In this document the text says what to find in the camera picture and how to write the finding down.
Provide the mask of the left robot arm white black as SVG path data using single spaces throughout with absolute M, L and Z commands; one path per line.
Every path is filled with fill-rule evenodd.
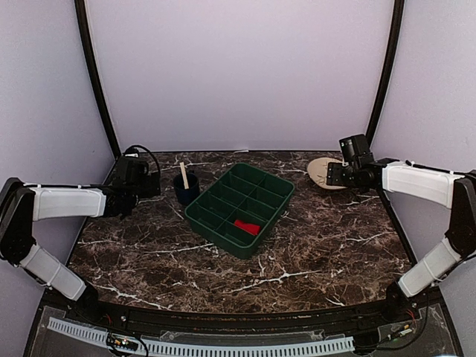
M 47 221 L 124 219 L 140 200 L 160 194 L 160 180 L 161 169 L 151 170 L 136 154 L 118 159 L 108 184 L 40 184 L 10 177 L 1 188 L 1 259 L 75 303 L 87 323 L 99 324 L 105 309 L 96 288 L 40 245 L 34 227 Z

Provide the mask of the red santa sock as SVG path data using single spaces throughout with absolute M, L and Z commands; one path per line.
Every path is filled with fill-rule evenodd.
M 261 227 L 259 225 L 243 222 L 240 219 L 236 219 L 234 221 L 234 225 L 253 236 L 257 236 L 261 231 Z

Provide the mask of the green compartment tray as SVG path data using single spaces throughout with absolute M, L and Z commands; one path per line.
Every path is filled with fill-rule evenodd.
M 241 260 L 254 255 L 295 191 L 292 182 L 237 163 L 184 210 L 191 230 Z M 240 219 L 261 227 L 253 236 L 234 225 Z

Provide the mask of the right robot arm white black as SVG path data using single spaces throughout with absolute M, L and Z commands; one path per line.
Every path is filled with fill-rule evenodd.
M 419 233 L 437 233 L 434 246 L 386 289 L 379 315 L 388 323 L 399 320 L 412 300 L 444 281 L 458 265 L 475 254 L 475 172 L 457 173 L 400 161 L 376 160 L 371 154 L 353 156 L 327 166 L 330 186 L 377 190 L 398 201 L 406 224 Z

